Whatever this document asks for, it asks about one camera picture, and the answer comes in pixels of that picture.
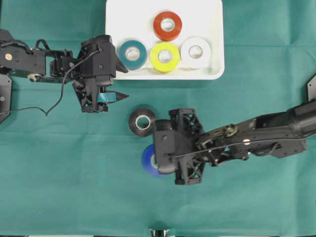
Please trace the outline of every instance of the white container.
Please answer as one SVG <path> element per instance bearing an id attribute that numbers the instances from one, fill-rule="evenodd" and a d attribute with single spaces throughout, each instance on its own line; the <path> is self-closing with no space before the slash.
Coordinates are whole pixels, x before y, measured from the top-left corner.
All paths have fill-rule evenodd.
<path id="1" fill-rule="evenodd" d="M 190 37 L 202 37 L 212 48 L 208 67 L 192 70 L 182 61 L 168 74 L 157 72 L 150 63 L 150 51 L 161 40 L 154 33 L 155 17 L 165 11 L 177 13 L 183 23 L 180 36 L 172 41 L 181 50 Z M 148 53 L 146 64 L 128 74 L 118 72 L 120 80 L 214 80 L 224 72 L 224 27 L 221 0 L 107 0 L 105 32 L 118 49 L 127 40 L 139 40 Z"/>

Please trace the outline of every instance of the black wire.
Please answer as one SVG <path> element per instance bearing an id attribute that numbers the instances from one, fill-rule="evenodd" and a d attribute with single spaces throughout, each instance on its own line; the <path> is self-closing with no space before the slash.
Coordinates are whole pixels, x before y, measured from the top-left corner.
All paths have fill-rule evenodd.
<path id="1" fill-rule="evenodd" d="M 42 111 L 46 116 L 48 116 L 48 114 L 60 103 L 60 101 L 63 98 L 64 95 L 64 85 L 65 85 L 65 81 L 67 78 L 67 75 L 73 70 L 75 69 L 77 66 L 79 66 L 81 63 L 83 63 L 84 61 L 86 61 L 87 59 L 89 59 L 92 55 L 98 53 L 99 51 L 94 51 L 91 54 L 89 54 L 89 56 L 87 56 L 85 59 L 82 59 L 81 61 L 79 61 L 77 64 L 75 64 L 72 68 L 70 68 L 66 73 L 65 76 L 63 78 L 62 84 L 61 84 L 61 92 L 60 92 L 60 97 L 59 100 L 46 112 L 45 110 L 43 110 L 40 107 L 25 107 L 25 108 L 21 108 L 21 109 L 17 109 L 17 110 L 11 110 L 11 111 L 6 111 L 6 112 L 1 112 L 0 115 L 5 115 L 5 114 L 10 114 L 10 113 L 14 113 L 14 112 L 18 112 L 18 111 L 22 111 L 22 110 L 32 110 L 32 109 L 36 109 L 36 110 L 40 110 Z"/>
<path id="2" fill-rule="evenodd" d="M 49 46 L 48 46 L 48 43 L 47 43 L 46 40 L 44 40 L 44 39 L 39 39 L 38 41 L 36 41 L 35 48 L 41 49 L 41 48 L 39 48 L 40 43 L 42 43 L 42 44 L 44 45 L 45 49 L 47 49 L 48 51 L 50 51 L 50 48 L 49 48 Z"/>
<path id="3" fill-rule="evenodd" d="M 252 154 L 254 154 L 257 157 L 265 157 L 265 156 L 269 156 L 272 155 L 272 153 L 276 150 L 276 148 L 279 146 L 279 143 L 276 142 L 273 144 L 272 148 L 268 151 L 268 152 L 263 152 L 263 153 L 259 153 L 259 152 L 255 152 L 255 151 L 250 151 Z"/>
<path id="4" fill-rule="evenodd" d="M 28 44 L 21 41 L 21 40 L 11 40 L 8 42 L 3 42 L 0 44 L 0 47 L 7 47 L 7 46 L 10 46 L 12 44 L 22 44 L 23 46 L 25 46 L 27 53 L 31 54 L 31 50 L 30 50 L 30 47 L 28 46 Z"/>
<path id="5" fill-rule="evenodd" d="M 304 140 L 306 138 L 309 138 L 311 136 L 314 136 L 316 134 L 316 132 L 313 132 L 309 135 L 303 136 L 303 137 L 298 137 L 298 138 L 275 138 L 275 139 L 265 139 L 265 140 L 257 140 L 257 141 L 250 141 L 250 142 L 236 142 L 236 143 L 231 143 L 228 145 L 224 145 L 224 146 L 219 146 L 219 147 L 213 147 L 213 148 L 209 148 L 206 150 L 200 150 L 197 152 L 190 152 L 190 153 L 186 153 L 186 154 L 181 154 L 181 155 L 177 155 L 177 156 L 173 156 L 174 158 L 181 158 L 184 156 L 190 156 L 190 155 L 196 155 L 196 154 L 200 154 L 200 153 L 204 153 L 204 152 L 209 152 L 209 151 L 213 151 L 213 150 L 217 150 L 217 149 L 223 149 L 226 147 L 232 147 L 232 146 L 237 146 L 237 145 L 244 145 L 245 143 L 262 143 L 262 142 L 278 142 L 278 141 L 297 141 L 297 140 Z"/>

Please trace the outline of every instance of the yellow tape roll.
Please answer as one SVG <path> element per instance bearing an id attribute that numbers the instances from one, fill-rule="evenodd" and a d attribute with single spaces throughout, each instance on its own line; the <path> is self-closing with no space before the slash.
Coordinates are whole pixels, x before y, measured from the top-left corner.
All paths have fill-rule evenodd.
<path id="1" fill-rule="evenodd" d="M 159 43 L 152 49 L 150 61 L 157 71 L 170 73 L 180 62 L 179 49 L 171 43 Z"/>

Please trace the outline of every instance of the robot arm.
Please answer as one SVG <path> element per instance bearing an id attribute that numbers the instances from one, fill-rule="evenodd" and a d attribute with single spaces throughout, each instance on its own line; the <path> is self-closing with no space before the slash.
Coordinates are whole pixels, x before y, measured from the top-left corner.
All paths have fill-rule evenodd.
<path id="1" fill-rule="evenodd" d="M 159 172 L 175 173 L 178 185 L 202 181 L 206 163 L 248 160 L 249 155 L 284 158 L 307 149 L 306 138 L 316 132 L 316 101 L 287 112 L 263 115 L 204 132 L 193 109 L 169 112 L 157 120 L 154 143 Z"/>
<path id="2" fill-rule="evenodd" d="M 50 77 L 46 77 L 46 57 L 53 58 L 49 64 Z M 45 40 L 37 41 L 35 48 L 15 40 L 9 31 L 0 30 L 0 122 L 9 113 L 11 85 L 8 76 L 28 78 L 32 82 L 61 83 L 72 81 L 82 112 L 108 111 L 108 104 L 127 98 L 115 91 L 108 91 L 116 71 L 128 70 L 115 53 L 110 36 L 98 36 L 81 44 L 77 58 L 67 50 L 51 50 Z"/>

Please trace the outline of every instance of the green table surface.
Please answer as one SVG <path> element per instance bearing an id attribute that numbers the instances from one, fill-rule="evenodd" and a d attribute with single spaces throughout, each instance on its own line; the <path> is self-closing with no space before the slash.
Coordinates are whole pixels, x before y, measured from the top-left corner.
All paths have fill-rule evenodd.
<path id="1" fill-rule="evenodd" d="M 104 34 L 105 5 L 3 0 L 0 27 L 30 45 L 43 38 L 77 54 L 80 42 Z M 173 175 L 156 178 L 142 168 L 152 138 L 128 128 L 129 114 L 142 104 L 161 119 L 170 109 L 195 108 L 211 130 L 306 101 L 305 84 L 316 73 L 316 0 L 224 0 L 224 18 L 226 70 L 218 80 L 116 81 L 111 89 L 130 98 L 97 115 L 81 113 L 67 85 L 49 117 L 24 111 L 2 123 L 0 233 L 315 234 L 315 138 L 296 156 L 207 166 L 196 186 L 175 186 Z M 13 80 L 12 109 L 49 108 L 59 97 L 60 85 Z"/>

